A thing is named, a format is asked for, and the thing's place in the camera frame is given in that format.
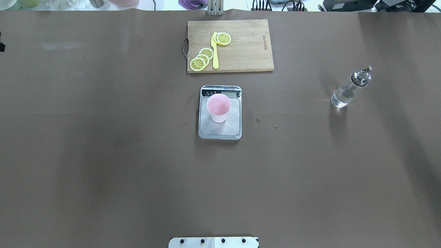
purple object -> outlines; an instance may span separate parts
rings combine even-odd
[[[198,9],[201,4],[208,4],[208,0],[178,0],[179,4],[188,9]]]

white label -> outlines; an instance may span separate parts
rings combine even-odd
[[[334,4],[334,7],[332,7],[332,9],[341,9],[341,8],[343,8],[343,6],[344,6],[344,3]]]

pink bowl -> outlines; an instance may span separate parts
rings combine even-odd
[[[208,98],[207,109],[213,121],[223,122],[231,109],[230,98],[224,94],[214,94]]]

citrus slice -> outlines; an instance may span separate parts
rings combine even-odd
[[[190,61],[190,69],[193,71],[202,71],[206,66],[207,63],[205,63],[205,60],[200,57],[196,57]]]
[[[231,36],[228,33],[217,33],[216,43],[220,45],[228,45],[231,42]]]
[[[196,58],[202,58],[205,61],[205,66],[207,66],[210,62],[210,58],[205,54],[199,54],[196,56]]]
[[[207,55],[209,60],[213,58],[213,50],[211,50],[211,48],[208,48],[208,47],[202,48],[199,51],[199,54]]]

cutting board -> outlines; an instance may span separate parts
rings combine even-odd
[[[190,60],[210,45],[214,32],[231,35],[229,45],[217,45],[219,68],[213,69],[212,61],[202,71],[190,69]],[[189,21],[188,73],[274,71],[273,51],[269,37],[268,20]]]

